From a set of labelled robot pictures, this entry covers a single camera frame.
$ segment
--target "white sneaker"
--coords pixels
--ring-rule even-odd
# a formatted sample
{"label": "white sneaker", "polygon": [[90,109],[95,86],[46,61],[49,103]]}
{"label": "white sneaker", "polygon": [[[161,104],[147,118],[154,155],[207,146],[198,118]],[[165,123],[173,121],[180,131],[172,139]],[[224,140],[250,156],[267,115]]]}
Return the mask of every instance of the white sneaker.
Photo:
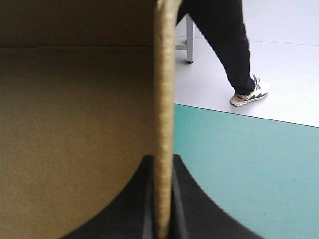
{"label": "white sneaker", "polygon": [[249,95],[240,95],[235,93],[235,95],[241,98],[243,101],[237,101],[233,96],[230,99],[230,103],[233,106],[243,106],[249,102],[258,101],[267,96],[270,89],[270,84],[267,82],[260,82],[260,79],[256,78],[255,75],[253,75],[253,77],[255,81],[255,89]]}

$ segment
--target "black pants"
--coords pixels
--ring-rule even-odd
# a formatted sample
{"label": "black pants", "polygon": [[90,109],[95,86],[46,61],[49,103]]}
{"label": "black pants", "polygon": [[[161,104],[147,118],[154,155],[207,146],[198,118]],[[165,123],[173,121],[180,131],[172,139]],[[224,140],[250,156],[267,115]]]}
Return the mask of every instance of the black pants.
{"label": "black pants", "polygon": [[184,0],[177,24],[189,14],[223,64],[228,80],[239,94],[255,88],[241,0]]}

